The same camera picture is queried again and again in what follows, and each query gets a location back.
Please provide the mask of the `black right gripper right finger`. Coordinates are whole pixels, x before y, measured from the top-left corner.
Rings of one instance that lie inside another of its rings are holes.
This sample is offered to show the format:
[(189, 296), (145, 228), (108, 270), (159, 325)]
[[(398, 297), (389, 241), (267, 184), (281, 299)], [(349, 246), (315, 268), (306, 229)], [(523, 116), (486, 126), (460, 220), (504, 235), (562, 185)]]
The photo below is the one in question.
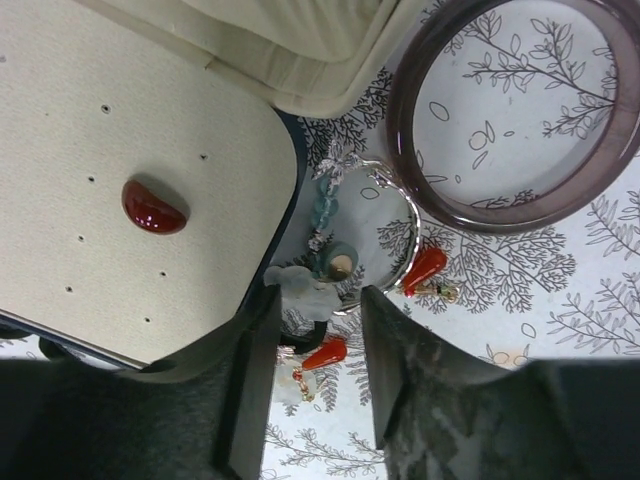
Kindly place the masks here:
[(450, 344), (373, 286), (361, 320), (376, 446), (392, 479), (635, 479), (639, 363), (507, 370)]

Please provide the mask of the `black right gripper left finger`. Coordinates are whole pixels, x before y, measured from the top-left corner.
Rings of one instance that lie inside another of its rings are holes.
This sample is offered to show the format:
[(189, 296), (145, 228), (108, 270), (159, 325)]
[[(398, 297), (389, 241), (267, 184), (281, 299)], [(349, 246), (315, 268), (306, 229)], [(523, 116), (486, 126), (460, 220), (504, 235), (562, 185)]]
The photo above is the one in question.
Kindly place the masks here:
[(5, 479), (256, 479), (281, 294), (140, 371), (65, 358), (1, 364)]

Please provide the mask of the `red bead earring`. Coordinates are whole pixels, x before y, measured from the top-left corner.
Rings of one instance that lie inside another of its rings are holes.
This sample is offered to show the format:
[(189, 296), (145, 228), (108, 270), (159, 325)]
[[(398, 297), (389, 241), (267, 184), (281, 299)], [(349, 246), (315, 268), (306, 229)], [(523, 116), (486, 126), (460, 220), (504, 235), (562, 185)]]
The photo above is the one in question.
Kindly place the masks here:
[(187, 216), (161, 200), (136, 180), (125, 183), (121, 192), (123, 210), (138, 228), (156, 235), (171, 235), (183, 230)]

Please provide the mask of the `cream navy jewelry box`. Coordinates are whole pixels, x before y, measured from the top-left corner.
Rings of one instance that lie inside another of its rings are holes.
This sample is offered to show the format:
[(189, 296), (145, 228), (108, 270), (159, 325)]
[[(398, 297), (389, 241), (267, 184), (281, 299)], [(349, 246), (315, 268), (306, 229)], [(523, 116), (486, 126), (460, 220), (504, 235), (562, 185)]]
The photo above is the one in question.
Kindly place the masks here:
[[(351, 109), (416, 1), (5, 1), (1, 321), (142, 369), (219, 329), (270, 266), (312, 272), (300, 119)], [(136, 227), (136, 180), (187, 216)], [(333, 240), (382, 291), (342, 199)]]

